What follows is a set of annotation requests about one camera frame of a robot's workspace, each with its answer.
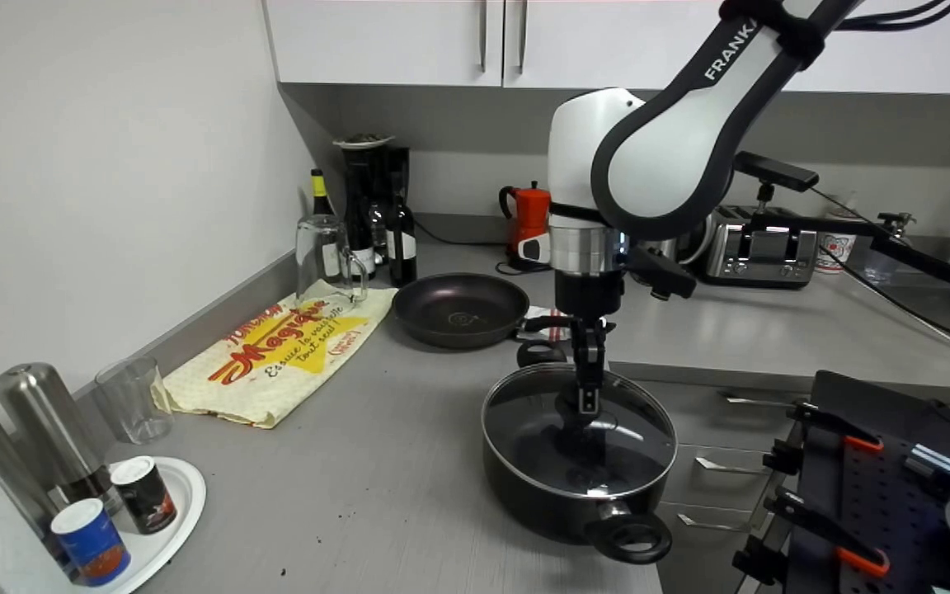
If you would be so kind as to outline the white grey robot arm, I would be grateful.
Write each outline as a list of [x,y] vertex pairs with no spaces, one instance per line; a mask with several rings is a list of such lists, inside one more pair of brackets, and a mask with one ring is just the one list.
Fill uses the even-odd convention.
[[734,184],[749,126],[858,2],[722,0],[712,34],[658,94],[615,84],[556,107],[549,265],[556,303],[574,321],[572,414],[601,412],[603,316],[620,305],[628,270],[620,241],[702,224]]

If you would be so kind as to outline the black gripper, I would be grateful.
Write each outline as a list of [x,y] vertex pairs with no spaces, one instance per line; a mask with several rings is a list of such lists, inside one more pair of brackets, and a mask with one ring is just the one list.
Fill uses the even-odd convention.
[[601,414],[606,316],[620,310],[620,298],[620,270],[601,278],[556,272],[556,305],[572,316],[574,414]]

